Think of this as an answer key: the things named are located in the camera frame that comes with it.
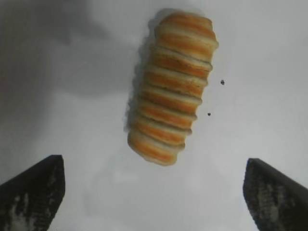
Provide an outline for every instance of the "white background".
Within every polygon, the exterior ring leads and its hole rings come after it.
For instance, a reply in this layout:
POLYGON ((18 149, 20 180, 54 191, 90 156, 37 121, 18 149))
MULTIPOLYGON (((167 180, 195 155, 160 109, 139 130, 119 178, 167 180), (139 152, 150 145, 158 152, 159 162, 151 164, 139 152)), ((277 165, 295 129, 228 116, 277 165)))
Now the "white background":
POLYGON ((0 183, 61 154, 66 195, 52 231, 256 231, 242 196, 249 157, 308 187, 307 7, 0 0, 0 183), (130 150, 124 129, 148 23, 164 8, 203 13, 220 43, 171 167, 130 150))

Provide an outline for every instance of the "pastry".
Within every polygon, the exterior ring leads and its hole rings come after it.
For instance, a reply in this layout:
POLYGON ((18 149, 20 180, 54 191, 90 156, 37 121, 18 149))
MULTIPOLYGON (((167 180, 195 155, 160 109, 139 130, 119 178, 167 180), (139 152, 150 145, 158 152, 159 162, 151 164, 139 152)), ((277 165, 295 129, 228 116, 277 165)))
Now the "pastry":
POLYGON ((164 18, 155 37, 128 144, 147 161, 168 166, 192 132, 218 42, 211 20, 184 12, 164 18))

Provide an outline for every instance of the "bread roll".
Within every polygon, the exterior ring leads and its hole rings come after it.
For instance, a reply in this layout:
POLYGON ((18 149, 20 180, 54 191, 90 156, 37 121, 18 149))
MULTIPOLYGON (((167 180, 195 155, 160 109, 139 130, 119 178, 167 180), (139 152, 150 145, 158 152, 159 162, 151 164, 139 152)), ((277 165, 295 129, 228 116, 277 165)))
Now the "bread roll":
POLYGON ((155 29, 128 144, 144 159, 172 165, 185 147, 218 48, 211 20, 178 12, 155 29))

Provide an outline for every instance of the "golden brown crust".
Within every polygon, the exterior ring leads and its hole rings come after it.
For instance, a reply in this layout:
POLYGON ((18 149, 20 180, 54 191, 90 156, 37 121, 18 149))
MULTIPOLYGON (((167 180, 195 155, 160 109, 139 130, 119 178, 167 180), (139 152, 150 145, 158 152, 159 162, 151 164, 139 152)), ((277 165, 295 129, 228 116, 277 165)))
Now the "golden brown crust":
POLYGON ((149 101, 140 100, 138 112, 151 119, 182 129, 190 129, 197 116, 176 112, 149 101))
POLYGON ((191 130, 181 130, 143 116, 135 116, 132 127, 142 133, 170 145, 181 145, 191 130))
POLYGON ((176 152, 172 153, 168 150, 157 147, 151 141, 142 139, 141 136, 134 131, 131 131, 128 135, 128 144, 135 152, 146 160, 159 165, 172 165, 177 160, 176 152))
POLYGON ((200 25, 204 28, 213 29, 212 21, 208 18, 205 18, 201 15, 193 14, 193 13, 186 13, 186 12, 176 12, 173 13, 161 21, 161 24, 164 23, 179 23, 179 24, 186 24, 191 23, 193 25, 200 25))
POLYGON ((207 80, 212 66, 209 63, 202 63, 191 60, 179 53, 171 52, 166 49, 154 47, 150 63, 168 70, 186 73, 207 80))
POLYGON ((176 26, 181 29, 202 35, 207 38, 216 40, 215 33, 212 31, 212 22, 208 22, 208 19, 205 19, 206 23, 200 23, 196 21, 194 16, 183 16, 183 15, 172 15, 165 18, 160 25, 170 25, 176 26))
POLYGON ((201 98, 207 81, 201 81, 196 77, 172 73, 160 68, 148 68, 145 73, 147 83, 177 91, 183 94, 201 98))
POLYGON ((190 114, 196 113, 197 108, 200 105, 198 102, 191 102, 177 97, 171 97, 168 94, 164 94, 162 90, 158 91, 154 88, 143 87, 141 97, 160 106, 190 114))

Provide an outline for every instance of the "striped pastry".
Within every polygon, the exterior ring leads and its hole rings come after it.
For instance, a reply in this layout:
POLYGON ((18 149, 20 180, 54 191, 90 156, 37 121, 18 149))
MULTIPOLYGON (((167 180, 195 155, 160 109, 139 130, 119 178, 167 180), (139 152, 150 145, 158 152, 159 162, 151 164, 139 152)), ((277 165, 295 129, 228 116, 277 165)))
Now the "striped pastry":
POLYGON ((211 20, 178 12, 155 29, 130 147, 150 162, 172 165, 185 147, 218 48, 211 20))

